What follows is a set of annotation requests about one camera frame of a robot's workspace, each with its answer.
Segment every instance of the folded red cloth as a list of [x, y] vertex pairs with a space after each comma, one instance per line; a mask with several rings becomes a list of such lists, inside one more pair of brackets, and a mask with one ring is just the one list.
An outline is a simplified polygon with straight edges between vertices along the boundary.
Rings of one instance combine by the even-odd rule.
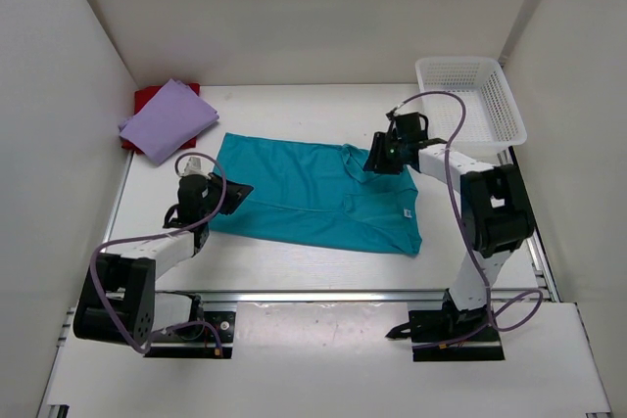
[[[191, 88], [194, 91], [196, 95], [200, 95], [200, 83], [188, 83], [187, 85], [189, 86], [189, 88]], [[155, 94], [159, 91], [160, 88], [161, 86], [156, 85], [156, 86], [144, 88], [142, 90], [137, 90], [135, 92], [135, 111], [134, 111], [135, 115], [137, 115], [139, 111], [142, 108], [144, 108], [144, 105], [146, 105], [150, 101], [150, 99], [155, 96]], [[137, 154], [143, 154], [141, 149], [138, 149], [137, 147], [133, 145], [132, 142], [128, 142], [125, 139], [121, 140], [121, 146], [123, 149], [127, 149], [129, 151], [135, 151], [135, 153]], [[193, 149], [194, 147], [196, 147], [195, 137], [191, 138], [185, 144], [180, 146], [180, 149]]]

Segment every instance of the folded teal garment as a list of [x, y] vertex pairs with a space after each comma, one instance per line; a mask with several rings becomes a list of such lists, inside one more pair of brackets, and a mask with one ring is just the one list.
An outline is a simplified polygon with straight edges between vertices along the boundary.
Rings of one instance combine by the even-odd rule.
[[217, 159], [229, 180], [255, 190], [211, 229], [333, 249], [416, 255], [418, 191], [409, 172], [362, 170], [368, 152], [226, 134]]

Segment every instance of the white wall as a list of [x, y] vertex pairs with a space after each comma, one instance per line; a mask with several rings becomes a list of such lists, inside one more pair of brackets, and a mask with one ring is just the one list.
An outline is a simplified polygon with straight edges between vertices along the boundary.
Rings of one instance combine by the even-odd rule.
[[498, 58], [523, 0], [94, 0], [139, 85], [414, 82], [416, 59]]
[[102, 238], [134, 83], [85, 0], [0, 0], [0, 416], [34, 416]]
[[627, 0], [543, 0], [506, 75], [557, 286], [578, 302], [609, 401], [627, 416]]

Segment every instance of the white laundry basket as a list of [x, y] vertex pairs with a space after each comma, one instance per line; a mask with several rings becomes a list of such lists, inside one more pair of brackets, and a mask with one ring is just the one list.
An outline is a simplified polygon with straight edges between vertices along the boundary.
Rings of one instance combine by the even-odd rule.
[[[446, 90], [466, 104], [466, 121], [453, 147], [473, 157], [493, 156], [527, 140], [527, 131], [499, 63], [480, 57], [424, 58], [415, 63], [421, 92]], [[461, 117], [459, 103], [446, 96], [423, 99], [429, 137], [448, 139]]]

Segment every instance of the purple cloth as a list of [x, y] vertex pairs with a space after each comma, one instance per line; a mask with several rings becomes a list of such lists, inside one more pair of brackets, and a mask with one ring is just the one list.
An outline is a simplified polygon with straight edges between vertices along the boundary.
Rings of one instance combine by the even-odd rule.
[[160, 165], [218, 119], [217, 111], [191, 88], [171, 79], [137, 115], [120, 124], [120, 137]]

